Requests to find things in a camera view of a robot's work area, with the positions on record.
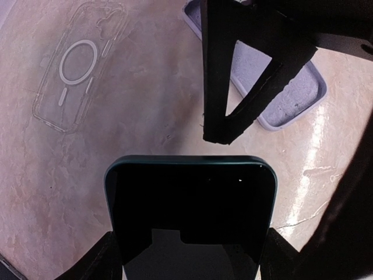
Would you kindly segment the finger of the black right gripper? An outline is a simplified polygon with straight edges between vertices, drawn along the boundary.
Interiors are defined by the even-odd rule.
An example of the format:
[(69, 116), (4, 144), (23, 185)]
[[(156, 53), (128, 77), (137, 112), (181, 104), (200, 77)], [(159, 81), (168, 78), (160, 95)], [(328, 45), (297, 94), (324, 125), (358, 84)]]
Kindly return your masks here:
[[(203, 139), (231, 144), (314, 56), (316, 47), (266, 2), (201, 1)], [(271, 60), (252, 89), (226, 114), (235, 44), (241, 41)]]

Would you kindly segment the black phone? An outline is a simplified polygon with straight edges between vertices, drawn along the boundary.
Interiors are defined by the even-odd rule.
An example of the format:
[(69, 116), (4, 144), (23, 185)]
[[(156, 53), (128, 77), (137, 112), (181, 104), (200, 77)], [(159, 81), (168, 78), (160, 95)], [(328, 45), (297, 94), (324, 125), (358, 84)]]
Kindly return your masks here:
[(127, 279), (255, 279), (277, 176), (254, 156), (119, 158), (105, 193)]

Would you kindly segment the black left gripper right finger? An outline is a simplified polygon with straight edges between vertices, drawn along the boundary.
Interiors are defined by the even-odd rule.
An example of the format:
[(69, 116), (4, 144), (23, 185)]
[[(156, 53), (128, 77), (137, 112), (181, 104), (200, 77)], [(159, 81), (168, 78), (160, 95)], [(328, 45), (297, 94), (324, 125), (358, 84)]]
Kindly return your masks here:
[(293, 279), (300, 253), (274, 228), (269, 228), (263, 250), (260, 273), (262, 280)]

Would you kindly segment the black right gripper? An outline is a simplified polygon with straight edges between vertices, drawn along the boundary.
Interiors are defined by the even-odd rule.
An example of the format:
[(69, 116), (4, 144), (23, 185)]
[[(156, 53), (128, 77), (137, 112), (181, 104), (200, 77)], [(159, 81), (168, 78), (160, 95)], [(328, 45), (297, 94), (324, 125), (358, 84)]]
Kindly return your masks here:
[(319, 48), (372, 61), (372, 1), (253, 1), (303, 29)]

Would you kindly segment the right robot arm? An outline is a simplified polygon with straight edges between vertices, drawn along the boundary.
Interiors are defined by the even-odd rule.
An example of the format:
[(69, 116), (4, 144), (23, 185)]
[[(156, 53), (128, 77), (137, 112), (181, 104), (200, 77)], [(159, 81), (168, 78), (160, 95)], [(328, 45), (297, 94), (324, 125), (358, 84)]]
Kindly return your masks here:
[[(202, 1), (204, 127), (208, 142), (230, 144), (324, 48), (372, 60), (371, 1)], [(253, 88), (226, 114), (237, 41), (270, 56)], [(286, 279), (372, 275), (372, 122)]]

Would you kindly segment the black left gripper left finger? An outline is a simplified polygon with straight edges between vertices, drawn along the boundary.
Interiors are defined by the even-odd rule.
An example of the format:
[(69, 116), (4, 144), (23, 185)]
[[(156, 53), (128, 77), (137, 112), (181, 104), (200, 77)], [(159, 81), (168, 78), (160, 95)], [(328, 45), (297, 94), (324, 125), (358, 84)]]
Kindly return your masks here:
[(113, 232), (107, 232), (70, 269), (55, 280), (122, 279), (122, 262)]

